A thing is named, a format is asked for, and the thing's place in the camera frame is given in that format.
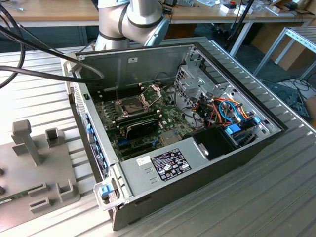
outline metal profile table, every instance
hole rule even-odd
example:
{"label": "metal profile table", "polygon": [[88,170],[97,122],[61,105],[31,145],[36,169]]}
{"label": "metal profile table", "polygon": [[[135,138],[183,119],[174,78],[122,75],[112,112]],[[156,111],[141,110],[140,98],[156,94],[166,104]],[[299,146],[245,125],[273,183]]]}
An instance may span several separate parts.
{"label": "metal profile table", "polygon": [[[272,56],[275,49],[281,44],[283,39],[286,36],[290,36],[292,40],[290,43],[284,48],[283,52],[276,59],[275,63],[278,64],[283,56],[288,52],[290,47],[293,45],[295,41],[299,42],[301,45],[305,46],[312,52],[316,53],[316,27],[308,26],[308,27],[285,27],[281,34],[278,36],[276,41],[273,43],[266,56],[262,59],[256,70],[253,72],[253,75],[257,75],[261,68],[267,63],[267,61]],[[302,74],[301,78],[304,78],[314,67],[316,66],[316,61],[312,63],[312,65]]]}
{"label": "metal profile table", "polygon": [[[315,235],[316,131],[215,42],[199,37],[168,39],[162,44],[194,41],[205,47],[257,96],[289,128],[287,132],[248,164],[133,225],[113,232],[108,213],[98,209],[92,193],[95,180],[69,109],[64,83],[18,76],[5,90],[0,90],[2,106],[12,101],[10,108],[15,111],[14,118],[23,116],[33,120],[34,132],[52,126],[67,132],[81,199],[5,231],[1,237]],[[0,64],[16,65],[18,56],[18,53],[0,54]],[[61,74],[60,60],[38,51],[27,52],[25,67]],[[218,72],[207,70],[217,81],[221,80]],[[5,75],[9,72],[2,72],[1,76]],[[3,110],[3,117],[10,112]],[[11,141],[10,134],[10,127],[3,126],[0,130],[3,140]]]}

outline warning label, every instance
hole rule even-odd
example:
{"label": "warning label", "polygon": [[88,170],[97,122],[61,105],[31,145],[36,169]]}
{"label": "warning label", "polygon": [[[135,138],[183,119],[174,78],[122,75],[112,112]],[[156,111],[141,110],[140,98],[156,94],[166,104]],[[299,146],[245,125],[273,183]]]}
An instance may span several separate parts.
{"label": "warning label", "polygon": [[163,181],[172,179],[191,169],[178,148],[153,157],[151,160]]}

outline cardboard box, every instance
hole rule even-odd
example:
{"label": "cardboard box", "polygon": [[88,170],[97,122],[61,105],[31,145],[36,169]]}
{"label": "cardboard box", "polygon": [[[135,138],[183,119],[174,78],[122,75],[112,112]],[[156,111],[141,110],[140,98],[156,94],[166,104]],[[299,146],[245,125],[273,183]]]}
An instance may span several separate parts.
{"label": "cardboard box", "polygon": [[316,119],[316,95],[309,98],[305,102],[305,104],[310,116],[315,120]]}

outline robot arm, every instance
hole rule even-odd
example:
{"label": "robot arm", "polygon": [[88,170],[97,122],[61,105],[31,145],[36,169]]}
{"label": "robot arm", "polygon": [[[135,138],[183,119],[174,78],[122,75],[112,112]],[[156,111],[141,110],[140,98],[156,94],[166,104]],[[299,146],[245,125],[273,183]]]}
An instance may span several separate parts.
{"label": "robot arm", "polygon": [[159,44],[169,21],[157,0],[99,0],[99,36],[95,50],[128,48],[129,39]]}

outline blue clip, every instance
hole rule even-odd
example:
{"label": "blue clip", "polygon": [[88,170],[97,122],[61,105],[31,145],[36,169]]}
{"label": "blue clip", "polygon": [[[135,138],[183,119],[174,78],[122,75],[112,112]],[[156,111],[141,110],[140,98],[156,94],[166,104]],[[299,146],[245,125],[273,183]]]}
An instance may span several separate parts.
{"label": "blue clip", "polygon": [[91,124],[88,123],[88,125],[87,125],[87,133],[90,133],[90,132],[91,132]]}
{"label": "blue clip", "polygon": [[259,123],[261,122],[261,119],[259,119],[259,117],[254,117],[253,120],[255,120],[255,122],[256,122],[257,124],[259,124]]}
{"label": "blue clip", "polygon": [[114,191],[114,189],[113,189],[112,185],[107,184],[107,185],[103,185],[102,187],[100,187],[99,194],[101,195],[101,197],[104,197],[113,191]]}
{"label": "blue clip", "polygon": [[232,135],[233,133],[239,132],[241,129],[237,124],[232,124],[226,127],[228,134]]}

